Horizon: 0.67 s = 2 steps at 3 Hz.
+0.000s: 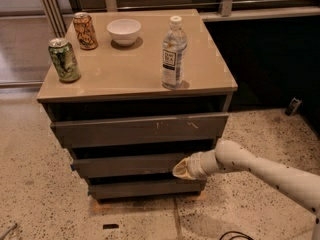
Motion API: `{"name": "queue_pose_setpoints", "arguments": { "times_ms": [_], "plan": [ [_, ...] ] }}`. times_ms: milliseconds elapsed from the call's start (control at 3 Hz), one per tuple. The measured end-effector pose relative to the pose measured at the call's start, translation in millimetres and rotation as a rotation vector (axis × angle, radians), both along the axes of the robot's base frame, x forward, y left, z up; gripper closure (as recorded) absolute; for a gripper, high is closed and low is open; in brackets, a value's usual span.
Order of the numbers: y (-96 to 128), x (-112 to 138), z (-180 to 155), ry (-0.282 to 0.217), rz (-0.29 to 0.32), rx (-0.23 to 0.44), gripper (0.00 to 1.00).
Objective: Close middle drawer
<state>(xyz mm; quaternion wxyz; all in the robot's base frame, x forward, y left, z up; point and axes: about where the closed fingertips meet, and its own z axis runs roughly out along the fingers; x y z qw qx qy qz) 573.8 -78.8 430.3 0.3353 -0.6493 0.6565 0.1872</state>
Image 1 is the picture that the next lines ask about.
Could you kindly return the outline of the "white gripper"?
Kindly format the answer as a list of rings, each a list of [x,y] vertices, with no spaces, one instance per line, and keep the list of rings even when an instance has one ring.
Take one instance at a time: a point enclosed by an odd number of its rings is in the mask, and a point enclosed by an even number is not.
[[[193,153],[190,157],[183,158],[174,166],[172,174],[184,180],[204,180],[208,174],[204,170],[204,162],[208,155],[205,152]]]

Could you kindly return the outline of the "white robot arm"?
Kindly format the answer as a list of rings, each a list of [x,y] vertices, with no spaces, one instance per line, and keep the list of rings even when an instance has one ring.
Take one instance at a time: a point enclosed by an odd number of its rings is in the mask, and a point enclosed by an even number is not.
[[[320,240],[320,176],[255,156],[240,144],[220,138],[213,150],[193,153],[176,164],[172,174],[184,180],[205,180],[216,173],[250,172],[312,212],[311,240]]]

